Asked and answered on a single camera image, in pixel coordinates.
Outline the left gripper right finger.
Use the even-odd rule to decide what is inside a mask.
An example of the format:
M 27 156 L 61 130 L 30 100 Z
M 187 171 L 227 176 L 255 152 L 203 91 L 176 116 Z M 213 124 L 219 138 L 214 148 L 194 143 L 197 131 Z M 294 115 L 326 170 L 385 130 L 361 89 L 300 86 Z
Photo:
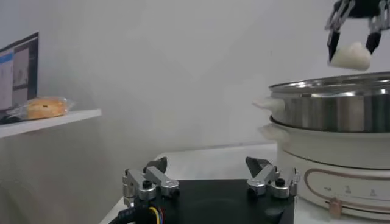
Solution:
M 300 177 L 295 168 L 280 170 L 266 159 L 253 157 L 247 157 L 245 162 L 252 176 L 247 180 L 247 187 L 255 197 L 266 193 L 277 199 L 297 196 Z

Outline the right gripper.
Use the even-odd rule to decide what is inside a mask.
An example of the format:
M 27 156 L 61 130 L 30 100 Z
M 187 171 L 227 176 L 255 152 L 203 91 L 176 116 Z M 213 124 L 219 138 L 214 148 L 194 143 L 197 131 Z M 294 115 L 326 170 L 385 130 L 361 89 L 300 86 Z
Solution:
M 336 53 L 340 30 L 347 18 L 368 18 L 366 48 L 373 54 L 380 44 L 381 33 L 389 30 L 389 0 L 342 0 L 334 4 L 325 24 L 328 35 L 328 62 Z

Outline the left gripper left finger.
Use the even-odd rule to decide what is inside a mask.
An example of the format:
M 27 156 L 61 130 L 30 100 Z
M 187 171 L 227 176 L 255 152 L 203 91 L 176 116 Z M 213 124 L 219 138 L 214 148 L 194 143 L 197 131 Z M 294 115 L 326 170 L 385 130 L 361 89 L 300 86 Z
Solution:
M 165 175 L 167 157 L 149 161 L 143 170 L 126 169 L 122 176 L 122 196 L 127 207 L 134 207 L 135 201 L 149 202 L 157 195 L 177 198 L 180 185 L 177 180 Z

